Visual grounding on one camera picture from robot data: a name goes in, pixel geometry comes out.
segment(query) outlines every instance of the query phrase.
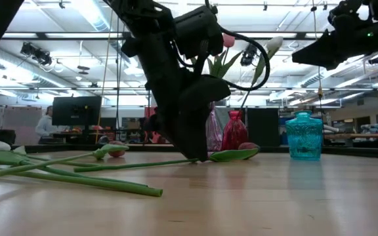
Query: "computer monitor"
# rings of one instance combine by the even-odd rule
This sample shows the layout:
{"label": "computer monitor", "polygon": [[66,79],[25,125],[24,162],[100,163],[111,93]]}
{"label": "computer monitor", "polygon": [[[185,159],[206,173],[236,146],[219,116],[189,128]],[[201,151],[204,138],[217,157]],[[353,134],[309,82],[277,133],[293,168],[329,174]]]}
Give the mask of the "computer monitor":
{"label": "computer monitor", "polygon": [[99,96],[56,97],[52,125],[97,125],[101,102]]}

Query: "white shirt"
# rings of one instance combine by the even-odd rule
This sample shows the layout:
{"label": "white shirt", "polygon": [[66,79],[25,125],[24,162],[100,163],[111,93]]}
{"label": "white shirt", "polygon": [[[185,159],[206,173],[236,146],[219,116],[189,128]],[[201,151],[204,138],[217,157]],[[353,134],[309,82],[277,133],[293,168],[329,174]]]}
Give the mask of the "white shirt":
{"label": "white shirt", "polygon": [[49,115],[44,115],[42,118],[40,118],[35,130],[40,137],[48,137],[51,134],[62,131],[63,129],[64,127],[52,125],[52,117]]}

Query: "turquoise vase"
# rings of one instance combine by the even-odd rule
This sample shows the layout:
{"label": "turquoise vase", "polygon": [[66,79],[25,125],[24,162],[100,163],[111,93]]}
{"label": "turquoise vase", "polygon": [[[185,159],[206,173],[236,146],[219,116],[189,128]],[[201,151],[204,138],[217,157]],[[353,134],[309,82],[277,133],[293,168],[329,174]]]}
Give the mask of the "turquoise vase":
{"label": "turquoise vase", "polygon": [[298,111],[294,119],[285,122],[292,159],[320,160],[323,123],[320,119],[310,118],[311,115],[311,111]]}

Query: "red vase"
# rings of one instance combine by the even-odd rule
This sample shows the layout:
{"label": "red vase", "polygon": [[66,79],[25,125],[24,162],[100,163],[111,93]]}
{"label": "red vase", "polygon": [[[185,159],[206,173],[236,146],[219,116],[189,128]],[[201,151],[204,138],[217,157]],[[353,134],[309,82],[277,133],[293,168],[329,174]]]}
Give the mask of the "red vase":
{"label": "red vase", "polygon": [[246,126],[242,121],[243,111],[229,111],[230,121],[224,128],[221,150],[237,150],[240,144],[249,141]]}

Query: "pink tulip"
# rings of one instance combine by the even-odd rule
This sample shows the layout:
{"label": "pink tulip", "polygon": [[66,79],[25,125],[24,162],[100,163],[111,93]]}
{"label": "pink tulip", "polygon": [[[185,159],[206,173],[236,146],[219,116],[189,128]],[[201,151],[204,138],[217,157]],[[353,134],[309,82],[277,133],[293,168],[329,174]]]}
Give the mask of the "pink tulip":
{"label": "pink tulip", "polygon": [[236,38],[227,34],[223,34],[222,38],[224,39],[224,47],[230,48],[234,46],[234,42],[236,41]]}

